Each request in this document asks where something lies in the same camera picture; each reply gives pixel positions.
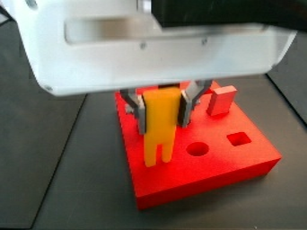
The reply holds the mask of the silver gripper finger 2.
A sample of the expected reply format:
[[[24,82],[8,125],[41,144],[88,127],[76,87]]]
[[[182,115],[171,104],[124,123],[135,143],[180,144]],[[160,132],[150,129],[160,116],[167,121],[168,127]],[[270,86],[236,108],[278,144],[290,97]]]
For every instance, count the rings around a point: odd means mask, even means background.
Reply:
[[[178,124],[182,128],[188,126],[196,102],[204,92],[210,89],[211,84],[211,80],[195,80],[188,84],[186,89],[182,90],[180,108],[178,115]]]
[[[139,134],[147,133],[147,107],[143,96],[136,93],[135,88],[123,89],[120,95],[126,101],[126,112],[132,113],[138,120]]]

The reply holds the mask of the white second gripper body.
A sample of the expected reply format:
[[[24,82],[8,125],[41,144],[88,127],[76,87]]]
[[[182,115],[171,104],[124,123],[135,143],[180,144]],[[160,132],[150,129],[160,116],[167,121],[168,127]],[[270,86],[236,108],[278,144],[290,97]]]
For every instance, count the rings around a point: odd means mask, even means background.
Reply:
[[[162,28],[150,0],[1,0],[29,66],[55,96],[267,73],[295,31],[260,24]]]

